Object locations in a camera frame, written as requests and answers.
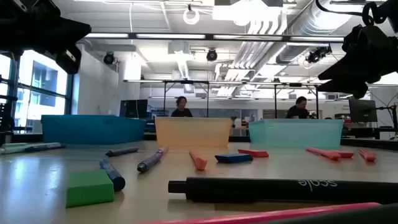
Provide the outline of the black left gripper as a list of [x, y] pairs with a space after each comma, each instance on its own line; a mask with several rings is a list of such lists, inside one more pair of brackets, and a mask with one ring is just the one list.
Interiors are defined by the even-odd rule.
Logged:
[[68, 74], [79, 71], [81, 52], [76, 42], [91, 32], [89, 24], [65, 19], [52, 0], [39, 0], [22, 17], [22, 28], [28, 47], [53, 55]]

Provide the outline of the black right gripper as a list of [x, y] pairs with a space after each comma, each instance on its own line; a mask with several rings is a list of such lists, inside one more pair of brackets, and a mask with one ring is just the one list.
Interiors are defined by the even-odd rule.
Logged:
[[[397, 71], [397, 38], [389, 37], [377, 26], [355, 26], [344, 37], [346, 55], [324, 72], [319, 80], [361, 80], [376, 83], [381, 77]], [[365, 83], [328, 81], [318, 91], [351, 94], [363, 98], [368, 91]]]

